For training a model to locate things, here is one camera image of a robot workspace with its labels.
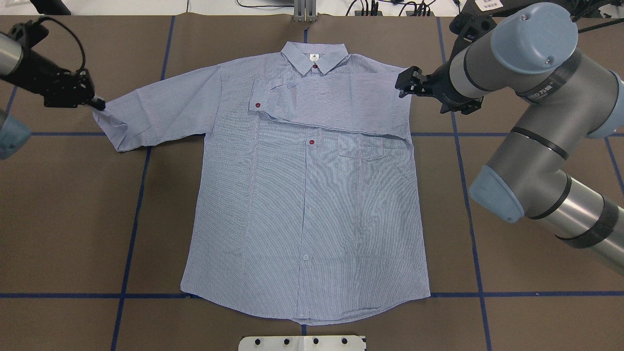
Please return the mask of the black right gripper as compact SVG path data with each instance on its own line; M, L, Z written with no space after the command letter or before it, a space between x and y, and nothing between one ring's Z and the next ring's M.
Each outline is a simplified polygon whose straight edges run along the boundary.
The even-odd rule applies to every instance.
M436 98L441 103L440 114L453 112L468 115L482 107L482 97L464 96L452 85L448 62L427 75L420 67L409 67L397 76L395 89L399 91L400 98L408 94Z

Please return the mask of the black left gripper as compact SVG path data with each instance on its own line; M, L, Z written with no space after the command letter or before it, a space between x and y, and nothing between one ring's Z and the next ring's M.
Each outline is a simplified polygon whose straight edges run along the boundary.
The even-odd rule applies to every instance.
M82 42L69 27L53 20L76 41L81 54L81 65L75 71L60 67L36 53L34 46L49 34L44 20L17 23L7 34L7 82L44 98L49 108L77 108L90 106L98 111L106 108L105 100L96 97L91 74L86 68Z

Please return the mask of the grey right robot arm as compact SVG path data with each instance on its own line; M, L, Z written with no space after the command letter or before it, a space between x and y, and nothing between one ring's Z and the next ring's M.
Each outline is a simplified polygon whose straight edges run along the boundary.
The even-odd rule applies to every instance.
M512 89L528 108L481 168L470 198L508 223L530 218L622 274L623 209L562 169L584 138L606 138L623 125L622 78L582 53L578 36L563 6L533 3L479 34L464 27L448 62L428 75L406 69L396 89L462 114Z

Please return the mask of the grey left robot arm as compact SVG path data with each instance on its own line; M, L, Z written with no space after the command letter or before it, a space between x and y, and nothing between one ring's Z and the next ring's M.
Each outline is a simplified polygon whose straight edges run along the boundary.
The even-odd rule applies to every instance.
M81 65L75 71L65 69L34 51L49 30L44 22L51 21L69 33L80 49ZM42 16L14 24L9 33L1 34L1 80L43 98L47 108L78 108L89 106L103 111L106 102L98 97L91 74L86 67L86 53L82 42L69 27L59 20Z

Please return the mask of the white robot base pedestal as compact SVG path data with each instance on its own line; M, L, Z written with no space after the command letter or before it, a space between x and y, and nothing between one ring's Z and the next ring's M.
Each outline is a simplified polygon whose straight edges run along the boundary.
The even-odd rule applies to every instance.
M239 351L367 351L366 338L358 335L300 335L244 337Z

